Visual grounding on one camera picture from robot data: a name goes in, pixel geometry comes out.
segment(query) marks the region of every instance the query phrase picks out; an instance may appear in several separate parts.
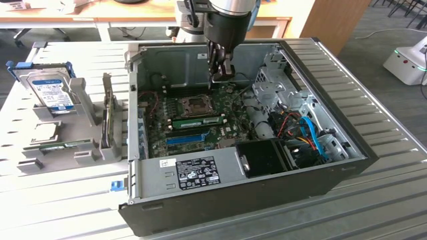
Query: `wooden desk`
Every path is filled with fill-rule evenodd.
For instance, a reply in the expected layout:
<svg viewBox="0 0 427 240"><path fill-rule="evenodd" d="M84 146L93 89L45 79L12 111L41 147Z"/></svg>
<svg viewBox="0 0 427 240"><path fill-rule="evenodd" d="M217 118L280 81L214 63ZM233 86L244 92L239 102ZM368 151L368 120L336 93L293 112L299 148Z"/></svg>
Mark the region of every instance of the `wooden desk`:
<svg viewBox="0 0 427 240"><path fill-rule="evenodd" d="M76 14L60 14L48 9L0 9L0 28L97 28L101 41L108 42L108 28L176 26L174 4L176 0L149 0L130 5L113 0L100 0L80 6ZM288 11L280 11L281 5L280 1L263 0L253 32L248 37L264 38L267 33L269 38L283 37L292 16ZM268 31L259 26L268 26Z"/></svg>

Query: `gray floor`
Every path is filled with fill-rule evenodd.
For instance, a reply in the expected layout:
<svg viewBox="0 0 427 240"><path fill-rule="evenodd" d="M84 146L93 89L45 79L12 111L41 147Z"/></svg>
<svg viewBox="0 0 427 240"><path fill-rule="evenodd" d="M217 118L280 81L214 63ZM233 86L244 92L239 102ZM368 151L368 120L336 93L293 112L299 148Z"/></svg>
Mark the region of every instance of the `gray floor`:
<svg viewBox="0 0 427 240"><path fill-rule="evenodd" d="M415 31L388 31L375 34L368 39L355 39L355 37L365 36L376 30L405 27L411 16L404 18L404 11L397 10L392 17L388 18L387 14L389 10L391 8L380 4L377 4L376 7L368 7L353 30L351 39L339 54L339 59L397 117L403 125L415 134L421 143L427 145L427 127L423 121L427 119L427 100L421 96L420 87L404 85L383 68L383 62L393 49L396 47L412 46L425 36L425 33ZM93 28L66 28L64 30L72 41L100 40L97 30ZM134 36L138 36L141 31L142 28L136 28L130 32ZM121 37L121 32L117 28L112 28L109 33L113 41L128 40ZM62 40L60 34L56 33L53 29L33 29L21 39L28 47L20 49L16 48L12 41L13 34L14 32L0 29L0 66L4 66L8 60L14 62L25 60L32 42L54 42ZM140 39L166 39L164 28L146 28ZM13 79L5 67L0 67L0 96L9 92L12 84Z"/></svg>

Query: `gray metal table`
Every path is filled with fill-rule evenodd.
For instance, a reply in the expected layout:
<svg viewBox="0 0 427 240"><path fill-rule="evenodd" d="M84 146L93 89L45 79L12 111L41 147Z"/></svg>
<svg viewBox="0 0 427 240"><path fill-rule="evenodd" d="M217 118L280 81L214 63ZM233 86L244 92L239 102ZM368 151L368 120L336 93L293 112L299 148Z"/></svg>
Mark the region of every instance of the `gray metal table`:
<svg viewBox="0 0 427 240"><path fill-rule="evenodd" d="M427 238L425 148L323 45L311 39L287 42L380 160L324 196L144 239ZM125 100L128 78L122 67L128 43L52 42L46 48L33 50L29 57L34 63L62 62L66 57L76 74L88 80L94 102L104 97L98 76L110 72L117 98ZM126 174L125 161L84 168L50 163L45 172L36 175L22 175L14 170L16 160L10 156L20 138L13 134L21 133L26 121L34 121L29 113L20 112L30 105L25 98L22 88L14 84L0 113L0 154L5 156L0 161L0 236L42 240L137 239L113 209L117 196L108 193L110 181Z"/></svg>

